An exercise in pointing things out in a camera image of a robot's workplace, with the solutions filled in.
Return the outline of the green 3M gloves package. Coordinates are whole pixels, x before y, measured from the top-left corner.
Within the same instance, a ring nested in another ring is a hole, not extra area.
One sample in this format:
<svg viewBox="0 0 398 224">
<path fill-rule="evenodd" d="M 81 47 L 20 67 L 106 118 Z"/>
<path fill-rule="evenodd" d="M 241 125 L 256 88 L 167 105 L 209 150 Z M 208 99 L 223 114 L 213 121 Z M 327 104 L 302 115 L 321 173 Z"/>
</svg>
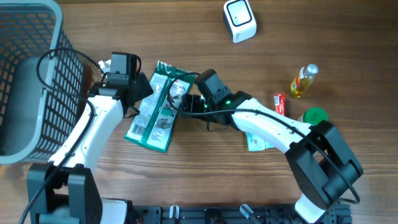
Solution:
<svg viewBox="0 0 398 224">
<path fill-rule="evenodd" d="M 157 62 L 150 85 L 154 91 L 144 98 L 124 136 L 130 142 L 147 149 L 167 152 L 182 96 L 190 91 L 194 75 L 181 77 L 186 71 L 164 62 Z"/>
</svg>

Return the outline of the mint green sachet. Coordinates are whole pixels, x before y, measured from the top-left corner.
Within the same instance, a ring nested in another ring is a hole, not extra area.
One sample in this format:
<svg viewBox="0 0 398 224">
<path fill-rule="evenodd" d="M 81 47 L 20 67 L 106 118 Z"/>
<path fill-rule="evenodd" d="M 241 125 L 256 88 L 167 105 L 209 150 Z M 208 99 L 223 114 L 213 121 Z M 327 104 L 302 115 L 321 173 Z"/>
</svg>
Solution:
<svg viewBox="0 0 398 224">
<path fill-rule="evenodd" d="M 249 151 L 264 151 L 273 148 L 271 144 L 252 133 L 246 133 L 246 139 Z"/>
</svg>

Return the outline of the red snack stick wrapper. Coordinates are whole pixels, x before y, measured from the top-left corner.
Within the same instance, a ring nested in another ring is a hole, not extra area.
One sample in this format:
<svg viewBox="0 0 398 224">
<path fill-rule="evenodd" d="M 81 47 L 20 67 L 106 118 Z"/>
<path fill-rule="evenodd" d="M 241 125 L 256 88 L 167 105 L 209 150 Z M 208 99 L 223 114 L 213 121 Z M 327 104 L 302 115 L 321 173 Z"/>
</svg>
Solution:
<svg viewBox="0 0 398 224">
<path fill-rule="evenodd" d="M 285 94 L 279 93 L 274 95 L 275 112 L 285 116 Z"/>
</svg>

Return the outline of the yellow Vim dish soap bottle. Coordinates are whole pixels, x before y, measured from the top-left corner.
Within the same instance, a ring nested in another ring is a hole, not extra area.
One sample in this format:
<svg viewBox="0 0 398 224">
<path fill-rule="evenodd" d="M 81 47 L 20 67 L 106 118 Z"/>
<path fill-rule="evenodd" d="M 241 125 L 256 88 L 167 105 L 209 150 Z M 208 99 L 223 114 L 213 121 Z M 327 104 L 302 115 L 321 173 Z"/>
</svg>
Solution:
<svg viewBox="0 0 398 224">
<path fill-rule="evenodd" d="M 300 98 L 308 87 L 313 83 L 318 74 L 318 66 L 311 63 L 300 69 L 298 75 L 290 84 L 290 93 L 295 98 Z"/>
</svg>

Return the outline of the green lid white jar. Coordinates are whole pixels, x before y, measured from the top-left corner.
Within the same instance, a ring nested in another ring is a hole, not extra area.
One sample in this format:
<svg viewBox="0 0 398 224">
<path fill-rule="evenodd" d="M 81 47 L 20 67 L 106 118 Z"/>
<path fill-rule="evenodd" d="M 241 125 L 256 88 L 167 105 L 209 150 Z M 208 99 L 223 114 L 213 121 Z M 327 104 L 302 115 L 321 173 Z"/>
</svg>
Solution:
<svg viewBox="0 0 398 224">
<path fill-rule="evenodd" d="M 317 125 L 321 121 L 328 121 L 328 115 L 324 109 L 319 107 L 312 107 L 306 110 L 306 112 L 304 112 L 304 114 L 302 114 L 298 118 L 298 121 Z"/>
</svg>

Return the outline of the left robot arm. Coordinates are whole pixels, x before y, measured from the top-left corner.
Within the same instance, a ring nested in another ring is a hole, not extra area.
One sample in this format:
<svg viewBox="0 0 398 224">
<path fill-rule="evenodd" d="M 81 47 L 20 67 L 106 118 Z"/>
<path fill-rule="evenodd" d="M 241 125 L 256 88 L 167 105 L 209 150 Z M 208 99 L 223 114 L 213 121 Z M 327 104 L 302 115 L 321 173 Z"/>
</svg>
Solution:
<svg viewBox="0 0 398 224">
<path fill-rule="evenodd" d="M 85 110 L 62 147 L 27 174 L 29 203 L 20 223 L 139 223 L 132 202 L 103 198 L 94 170 L 115 127 L 153 91 L 141 58 L 113 52 L 111 66 L 88 92 Z"/>
</svg>

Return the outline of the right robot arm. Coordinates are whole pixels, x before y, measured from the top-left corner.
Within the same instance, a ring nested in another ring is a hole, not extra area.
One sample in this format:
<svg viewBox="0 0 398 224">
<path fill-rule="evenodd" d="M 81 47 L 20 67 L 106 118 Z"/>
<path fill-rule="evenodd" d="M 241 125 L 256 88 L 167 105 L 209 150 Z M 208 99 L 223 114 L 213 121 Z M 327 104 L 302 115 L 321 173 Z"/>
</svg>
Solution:
<svg viewBox="0 0 398 224">
<path fill-rule="evenodd" d="M 213 69 L 194 76 L 199 95 L 182 95 L 176 110 L 254 134 L 282 152 L 302 192 L 294 205 L 299 219 L 319 222 L 348 190 L 354 196 L 351 203 L 360 202 L 353 184 L 363 168 L 333 124 L 323 120 L 312 125 L 276 113 L 248 93 L 233 93 Z"/>
</svg>

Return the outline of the white barcode scanner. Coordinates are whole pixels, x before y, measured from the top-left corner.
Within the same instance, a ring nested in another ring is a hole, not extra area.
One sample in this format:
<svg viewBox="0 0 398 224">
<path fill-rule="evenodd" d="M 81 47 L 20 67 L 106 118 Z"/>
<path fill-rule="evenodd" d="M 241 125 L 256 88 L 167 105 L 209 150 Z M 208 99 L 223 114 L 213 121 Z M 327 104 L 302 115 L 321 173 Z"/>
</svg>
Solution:
<svg viewBox="0 0 398 224">
<path fill-rule="evenodd" d="M 248 0 L 226 1 L 223 21 L 235 44 L 254 37 L 257 32 L 257 22 Z"/>
</svg>

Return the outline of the grey plastic mesh basket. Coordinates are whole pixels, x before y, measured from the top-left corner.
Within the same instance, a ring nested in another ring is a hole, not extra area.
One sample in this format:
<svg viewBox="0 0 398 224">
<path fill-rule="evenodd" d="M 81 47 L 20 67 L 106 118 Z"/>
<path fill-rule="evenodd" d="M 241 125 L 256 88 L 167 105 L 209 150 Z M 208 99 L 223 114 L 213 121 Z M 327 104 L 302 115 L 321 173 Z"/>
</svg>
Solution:
<svg viewBox="0 0 398 224">
<path fill-rule="evenodd" d="M 1 164 L 46 162 L 80 115 L 84 72 L 55 1 L 1 1 Z"/>
</svg>

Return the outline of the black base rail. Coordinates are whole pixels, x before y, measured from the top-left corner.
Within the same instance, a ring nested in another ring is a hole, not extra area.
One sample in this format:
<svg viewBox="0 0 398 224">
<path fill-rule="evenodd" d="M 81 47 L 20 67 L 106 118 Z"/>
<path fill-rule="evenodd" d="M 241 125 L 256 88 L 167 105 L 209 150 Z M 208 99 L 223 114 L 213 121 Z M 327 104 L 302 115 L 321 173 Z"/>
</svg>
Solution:
<svg viewBox="0 0 398 224">
<path fill-rule="evenodd" d="M 294 210 L 293 204 L 252 207 L 171 207 L 134 206 L 127 216 L 131 224 L 212 224 L 212 223 L 305 223 Z"/>
</svg>

